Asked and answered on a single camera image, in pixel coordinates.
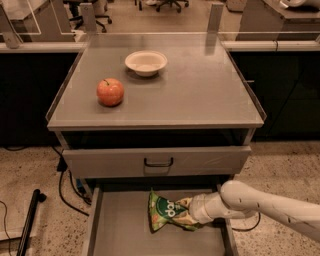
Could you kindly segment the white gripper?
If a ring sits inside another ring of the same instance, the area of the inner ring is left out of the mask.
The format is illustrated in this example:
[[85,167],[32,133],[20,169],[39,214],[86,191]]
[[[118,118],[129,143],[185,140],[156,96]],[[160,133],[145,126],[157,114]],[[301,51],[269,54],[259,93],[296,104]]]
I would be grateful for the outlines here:
[[199,223],[206,224],[221,216],[221,198],[218,192],[196,195],[192,199],[183,198],[177,204],[189,208],[190,214],[183,213],[173,218],[175,223],[187,229],[197,229]]

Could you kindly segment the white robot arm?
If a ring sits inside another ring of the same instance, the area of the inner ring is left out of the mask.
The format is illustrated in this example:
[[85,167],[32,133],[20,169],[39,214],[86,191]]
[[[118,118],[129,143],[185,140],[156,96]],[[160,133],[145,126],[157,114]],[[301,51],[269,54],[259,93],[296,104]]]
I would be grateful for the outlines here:
[[207,224],[217,218],[242,219],[255,212],[320,241],[320,206],[256,190],[243,182],[225,182],[219,192],[178,201],[186,208],[174,217],[179,224]]

